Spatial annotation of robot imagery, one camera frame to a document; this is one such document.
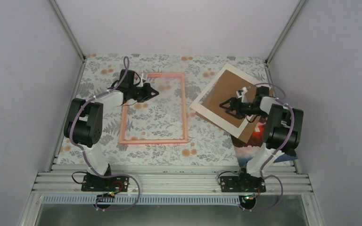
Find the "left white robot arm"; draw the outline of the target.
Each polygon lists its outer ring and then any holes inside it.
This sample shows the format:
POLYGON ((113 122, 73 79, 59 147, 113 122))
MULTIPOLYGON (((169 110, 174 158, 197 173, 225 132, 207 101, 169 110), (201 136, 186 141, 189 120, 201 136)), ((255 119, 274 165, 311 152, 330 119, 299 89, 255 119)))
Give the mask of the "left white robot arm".
POLYGON ((147 75, 139 75, 129 69, 122 69, 118 80, 103 93, 90 99, 74 98, 71 101, 64 125, 64 136, 80 148, 86 162, 87 179, 101 191, 112 185, 110 164, 106 160, 99 140, 103 132, 105 110, 123 107, 129 100, 146 102, 159 95, 159 91, 147 82, 147 75))

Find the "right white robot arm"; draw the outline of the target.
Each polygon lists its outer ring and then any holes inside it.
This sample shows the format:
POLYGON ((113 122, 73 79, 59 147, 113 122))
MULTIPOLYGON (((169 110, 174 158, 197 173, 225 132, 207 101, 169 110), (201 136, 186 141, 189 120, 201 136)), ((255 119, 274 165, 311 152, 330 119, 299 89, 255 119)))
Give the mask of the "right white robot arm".
POLYGON ((219 105, 225 112, 237 119, 248 116, 264 117, 263 144, 255 156, 240 168, 235 185, 243 192, 258 191, 265 186, 265 170, 281 155, 295 157, 300 143, 304 112, 283 103, 280 98, 270 94, 270 83, 255 85, 253 101, 244 100, 250 87, 237 91, 232 97, 219 105))

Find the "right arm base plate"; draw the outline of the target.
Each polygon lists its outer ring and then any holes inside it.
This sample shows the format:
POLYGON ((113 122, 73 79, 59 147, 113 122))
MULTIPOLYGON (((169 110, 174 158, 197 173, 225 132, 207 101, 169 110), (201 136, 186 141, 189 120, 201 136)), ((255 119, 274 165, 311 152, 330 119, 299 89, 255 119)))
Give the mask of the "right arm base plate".
POLYGON ((262 178, 250 175, 220 176, 220 186, 223 193, 265 193, 267 191, 262 178))

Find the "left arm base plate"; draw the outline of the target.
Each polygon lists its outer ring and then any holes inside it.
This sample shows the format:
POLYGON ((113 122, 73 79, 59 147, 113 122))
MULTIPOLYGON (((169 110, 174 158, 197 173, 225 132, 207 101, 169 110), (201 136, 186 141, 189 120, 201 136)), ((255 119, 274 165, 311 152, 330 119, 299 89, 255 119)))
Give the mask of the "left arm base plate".
POLYGON ((87 174, 82 181, 83 192, 127 192, 129 177, 118 176, 113 178, 101 178, 96 175, 87 174))

